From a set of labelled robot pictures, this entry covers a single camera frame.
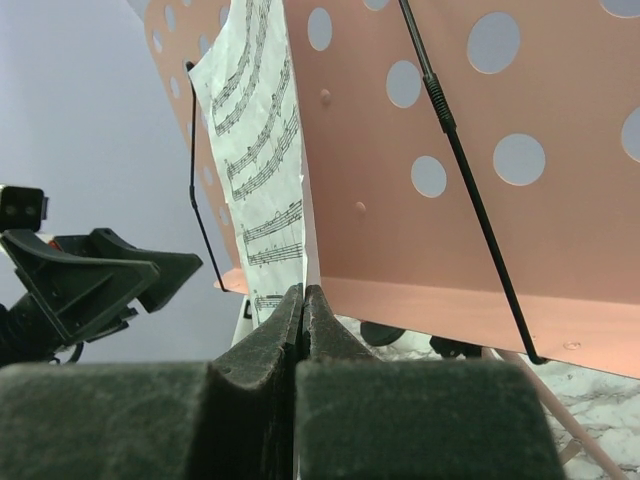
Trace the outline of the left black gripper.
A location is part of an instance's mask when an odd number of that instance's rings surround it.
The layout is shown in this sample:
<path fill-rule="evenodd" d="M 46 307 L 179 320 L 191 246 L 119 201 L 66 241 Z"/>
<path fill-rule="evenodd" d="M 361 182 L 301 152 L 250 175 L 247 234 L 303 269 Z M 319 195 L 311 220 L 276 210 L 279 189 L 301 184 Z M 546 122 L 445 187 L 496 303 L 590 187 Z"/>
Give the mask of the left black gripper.
<path fill-rule="evenodd" d="M 119 329 L 132 301 L 162 309 L 202 265 L 196 254 L 139 249 L 105 228 L 53 243 L 12 230 L 1 244 L 26 288 L 10 309 L 1 305 L 2 365 L 60 365 L 59 351 Z"/>

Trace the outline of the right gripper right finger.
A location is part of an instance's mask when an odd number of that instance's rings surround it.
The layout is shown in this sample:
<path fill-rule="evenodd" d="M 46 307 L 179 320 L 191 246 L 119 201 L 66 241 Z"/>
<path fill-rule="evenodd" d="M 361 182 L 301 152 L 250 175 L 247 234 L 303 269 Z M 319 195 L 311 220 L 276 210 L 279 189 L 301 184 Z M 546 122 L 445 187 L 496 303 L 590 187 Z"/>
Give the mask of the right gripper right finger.
<path fill-rule="evenodd" d="M 382 361 L 335 318 L 322 289 L 303 307 L 296 369 L 305 479 L 561 479 L 535 389 L 493 360 Z"/>

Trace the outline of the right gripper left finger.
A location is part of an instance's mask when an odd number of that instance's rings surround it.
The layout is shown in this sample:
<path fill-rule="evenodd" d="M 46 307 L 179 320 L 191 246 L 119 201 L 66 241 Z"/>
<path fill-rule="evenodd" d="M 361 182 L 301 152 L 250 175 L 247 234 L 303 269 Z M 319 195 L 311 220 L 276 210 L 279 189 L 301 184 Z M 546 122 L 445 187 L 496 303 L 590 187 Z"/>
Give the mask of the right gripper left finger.
<path fill-rule="evenodd" d="M 1 372 L 5 479 L 292 479 L 304 293 L 213 361 Z"/>

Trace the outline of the sheet music page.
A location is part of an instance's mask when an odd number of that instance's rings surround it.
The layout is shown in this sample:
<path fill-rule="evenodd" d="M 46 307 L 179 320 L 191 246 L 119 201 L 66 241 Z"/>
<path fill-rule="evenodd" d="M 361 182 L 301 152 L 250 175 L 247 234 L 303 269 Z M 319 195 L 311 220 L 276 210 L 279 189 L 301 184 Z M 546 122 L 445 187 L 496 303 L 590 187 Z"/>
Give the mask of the sheet music page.
<path fill-rule="evenodd" d="M 260 326 L 308 275 L 306 153 L 284 4 L 233 1 L 190 79 Z"/>

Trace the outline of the pink music stand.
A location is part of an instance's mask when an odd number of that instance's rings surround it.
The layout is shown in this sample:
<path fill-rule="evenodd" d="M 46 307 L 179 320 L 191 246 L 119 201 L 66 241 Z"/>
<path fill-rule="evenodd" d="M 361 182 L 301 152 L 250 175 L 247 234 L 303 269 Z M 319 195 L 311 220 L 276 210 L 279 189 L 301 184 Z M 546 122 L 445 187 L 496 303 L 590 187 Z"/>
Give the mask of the pink music stand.
<path fill-rule="evenodd" d="M 519 363 L 395 1 L 288 1 L 322 287 L 345 316 Z M 416 1 L 535 350 L 639 374 L 639 5 Z"/>

